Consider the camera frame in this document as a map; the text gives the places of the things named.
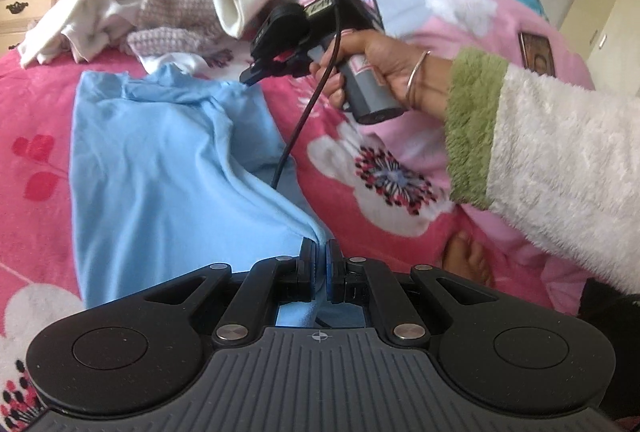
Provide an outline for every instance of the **black cable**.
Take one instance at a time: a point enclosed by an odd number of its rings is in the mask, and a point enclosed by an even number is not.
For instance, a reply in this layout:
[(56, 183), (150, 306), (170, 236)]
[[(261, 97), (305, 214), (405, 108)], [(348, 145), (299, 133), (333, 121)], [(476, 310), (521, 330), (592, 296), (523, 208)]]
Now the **black cable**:
[(324, 320), (321, 320), (316, 317), (316, 325), (321, 327), (322, 329), (331, 329), (331, 326), (327, 324)]
[(324, 89), (324, 85), (329, 79), (329, 76), (331, 75), (331, 71), (335, 67), (336, 60), (338, 59), (338, 51), (340, 50), (340, 39), (342, 36), (342, 27), (340, 26), (341, 24), (340, 10), (338, 9), (337, 4), (334, 4), (334, 13), (335, 13), (334, 51), (331, 54), (329, 65), (326, 67), (326, 70), (324, 71), (322, 78), (318, 82), (318, 86), (316, 87), (314, 94), (311, 95), (311, 98), (309, 99), (309, 103), (306, 104), (306, 108), (302, 113), (302, 116), (300, 116), (300, 119), (298, 120), (298, 124), (296, 125), (296, 128), (293, 130), (293, 133), (291, 134), (291, 139), (289, 140), (289, 142), (287, 143), (287, 146), (282, 151), (282, 155), (280, 156), (280, 161), (278, 161), (278, 166), (276, 167), (276, 171), (273, 173), (273, 179), (271, 179), (271, 188), (273, 189), (278, 188), (278, 182), (280, 181), (280, 176), (282, 175), (282, 171), (284, 170), (284, 165), (286, 165), (287, 163), (287, 158), (289, 157), (289, 154), (291, 154), (291, 149), (296, 144), (296, 141), (298, 140), (298, 136), (300, 136), (300, 132), (302, 131), (302, 128), (305, 126), (306, 120), (311, 114), (311, 111), (313, 110), (314, 105), (318, 101), (318, 98), (320, 98), (320, 94), (322, 94), (322, 89)]

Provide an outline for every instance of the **red heart print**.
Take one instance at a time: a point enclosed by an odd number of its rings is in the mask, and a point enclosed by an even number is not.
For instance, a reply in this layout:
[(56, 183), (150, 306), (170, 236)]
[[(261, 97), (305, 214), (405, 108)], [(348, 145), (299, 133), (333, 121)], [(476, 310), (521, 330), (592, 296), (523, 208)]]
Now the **red heart print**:
[(28, 157), (40, 163), (47, 163), (56, 139), (48, 134), (36, 134), (30, 141), (26, 138), (16, 138), (11, 145), (11, 151), (21, 157)]
[(24, 187), (24, 198), (36, 202), (48, 200), (53, 195), (59, 179), (51, 172), (36, 172)]

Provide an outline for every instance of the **pile of clothes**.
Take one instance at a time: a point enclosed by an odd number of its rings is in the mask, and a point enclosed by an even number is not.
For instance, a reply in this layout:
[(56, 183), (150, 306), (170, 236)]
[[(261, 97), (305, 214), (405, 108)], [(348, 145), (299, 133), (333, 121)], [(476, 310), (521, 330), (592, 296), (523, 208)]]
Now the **pile of clothes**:
[(20, 44), (20, 63), (46, 63), (65, 50), (76, 62), (91, 61), (107, 46), (137, 56), (148, 72), (171, 54), (224, 63), (267, 1), (60, 0)]

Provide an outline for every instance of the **bare foot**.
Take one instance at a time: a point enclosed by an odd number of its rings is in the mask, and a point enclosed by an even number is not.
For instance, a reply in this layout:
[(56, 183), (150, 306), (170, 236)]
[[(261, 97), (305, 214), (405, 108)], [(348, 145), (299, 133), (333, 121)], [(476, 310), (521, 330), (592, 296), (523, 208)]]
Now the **bare foot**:
[(442, 269), (485, 286), (494, 283), (482, 245), (472, 241), (465, 232), (459, 232), (449, 239), (442, 255)]

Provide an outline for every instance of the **circular pad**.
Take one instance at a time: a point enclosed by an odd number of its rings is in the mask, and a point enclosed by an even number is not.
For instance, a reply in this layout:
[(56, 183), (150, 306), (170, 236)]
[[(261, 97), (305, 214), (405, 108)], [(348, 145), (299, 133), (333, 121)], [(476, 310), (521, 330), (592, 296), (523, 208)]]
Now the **circular pad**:
[(134, 364), (144, 356), (148, 342), (141, 333), (123, 327), (94, 329), (74, 343), (76, 360), (98, 370), (113, 370)]
[(509, 329), (494, 340), (494, 349), (505, 362), (522, 368), (550, 368), (569, 354), (562, 336), (536, 327)]

